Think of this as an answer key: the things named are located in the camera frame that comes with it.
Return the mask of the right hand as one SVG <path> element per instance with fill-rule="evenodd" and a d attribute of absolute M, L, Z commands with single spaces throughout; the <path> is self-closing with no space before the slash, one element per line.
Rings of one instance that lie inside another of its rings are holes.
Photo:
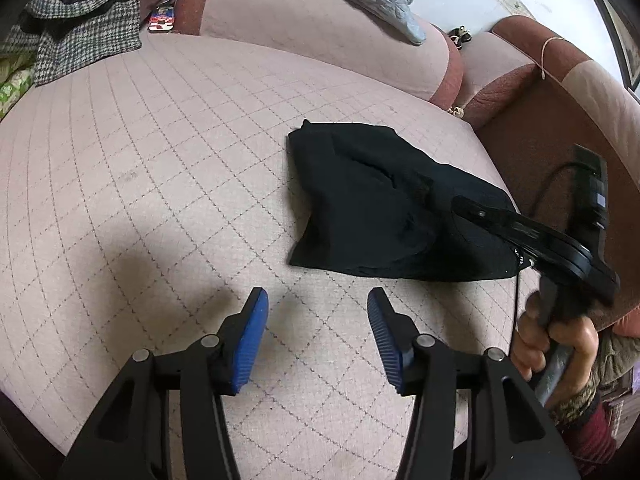
<path fill-rule="evenodd" d="M 526 300 L 525 311 L 518 319 L 510 358 L 526 382 L 534 373 L 542 372 L 546 366 L 546 354 L 552 341 L 573 348 L 573 355 L 560 381 L 549 396 L 546 408 L 574 398 L 588 384 L 593 363 L 599 348 L 599 336 L 591 318 L 581 316 L 568 322 L 555 322 L 548 330 L 538 324 L 542 302 L 539 292 L 533 292 Z"/>

